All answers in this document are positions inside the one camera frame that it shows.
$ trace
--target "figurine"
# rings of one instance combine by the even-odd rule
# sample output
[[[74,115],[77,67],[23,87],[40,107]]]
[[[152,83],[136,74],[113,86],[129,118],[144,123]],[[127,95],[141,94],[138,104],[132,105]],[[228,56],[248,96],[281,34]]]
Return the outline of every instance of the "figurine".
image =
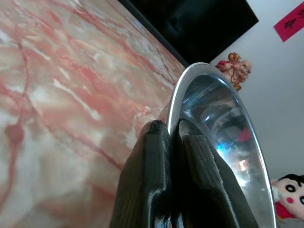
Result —
[[[219,61],[216,68],[224,73],[237,91],[240,91],[242,88],[240,83],[245,82],[248,74],[251,73],[251,62],[249,60],[240,61],[241,57],[235,52],[230,53],[228,59],[229,61]]]
[[[278,220],[304,220],[304,175],[288,174],[271,181]]]

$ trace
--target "pink marble countertop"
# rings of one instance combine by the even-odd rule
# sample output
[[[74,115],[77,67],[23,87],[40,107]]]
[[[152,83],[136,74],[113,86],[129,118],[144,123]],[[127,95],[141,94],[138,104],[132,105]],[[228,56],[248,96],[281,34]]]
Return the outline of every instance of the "pink marble countertop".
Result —
[[[182,71],[117,0],[2,0],[0,228],[107,228]]]

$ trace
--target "stuffed doll face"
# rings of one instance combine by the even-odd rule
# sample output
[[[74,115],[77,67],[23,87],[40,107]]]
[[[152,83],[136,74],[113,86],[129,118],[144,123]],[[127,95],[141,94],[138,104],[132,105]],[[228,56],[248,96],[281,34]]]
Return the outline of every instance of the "stuffed doll face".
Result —
[[[280,204],[290,213],[304,220],[304,183],[284,178],[277,181],[274,186],[282,195]]]

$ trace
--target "television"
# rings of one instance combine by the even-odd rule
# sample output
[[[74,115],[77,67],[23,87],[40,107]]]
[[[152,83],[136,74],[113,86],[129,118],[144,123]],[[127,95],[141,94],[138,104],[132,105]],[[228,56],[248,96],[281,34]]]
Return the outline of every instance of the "television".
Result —
[[[210,62],[258,19],[245,0],[119,0],[184,66]]]

